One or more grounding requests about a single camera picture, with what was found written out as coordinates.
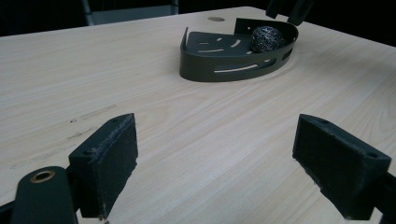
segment black 3d printed part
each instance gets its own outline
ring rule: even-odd
[[[78,223],[67,172],[57,166],[33,171],[21,179],[12,210],[11,224]]]
[[[325,119],[300,115],[292,157],[346,219],[368,220],[378,198],[394,198],[394,189],[379,192],[384,180],[392,181],[391,158]],[[390,202],[394,208],[395,202],[386,200],[380,207],[389,209]]]
[[[260,26],[279,30],[285,45],[276,50],[250,50],[252,32]],[[297,28],[282,21],[236,19],[233,35],[190,32],[186,28],[180,45],[182,77],[198,82],[226,82],[260,77],[283,66],[298,37]]]
[[[136,158],[134,114],[109,120],[70,154],[68,172],[78,182],[83,217],[107,218]]]
[[[271,0],[265,11],[265,15],[273,19],[276,18],[280,9],[286,2],[287,0]],[[297,0],[293,11],[289,15],[288,22],[299,26],[305,20],[314,2],[315,0]]]

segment dark background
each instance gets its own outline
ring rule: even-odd
[[[267,9],[270,0],[178,0],[179,14],[227,7]],[[296,0],[286,0],[279,14],[289,16]],[[172,4],[171,0],[89,0],[91,11]],[[396,47],[390,1],[316,0],[305,21]],[[81,0],[0,0],[0,36],[86,26]]]

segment light wood grain surface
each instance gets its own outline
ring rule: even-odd
[[[344,220],[291,151],[304,113],[396,158],[396,48],[304,22],[274,73],[180,77],[186,27],[232,34],[236,18],[271,20],[239,7],[0,38],[0,204],[25,175],[67,167],[107,120],[135,113],[138,164],[111,224],[378,223],[377,210]]]

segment screw hole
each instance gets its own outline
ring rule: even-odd
[[[55,172],[54,171],[51,171],[51,170],[42,171],[42,172],[39,172],[38,174],[32,176],[30,181],[32,183],[38,184],[38,183],[42,183],[44,181],[47,181],[47,180],[51,179],[53,176],[55,176]]]

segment steel wool ball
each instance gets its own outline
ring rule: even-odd
[[[283,36],[272,26],[257,27],[251,37],[250,48],[256,53],[262,53],[282,47]]]

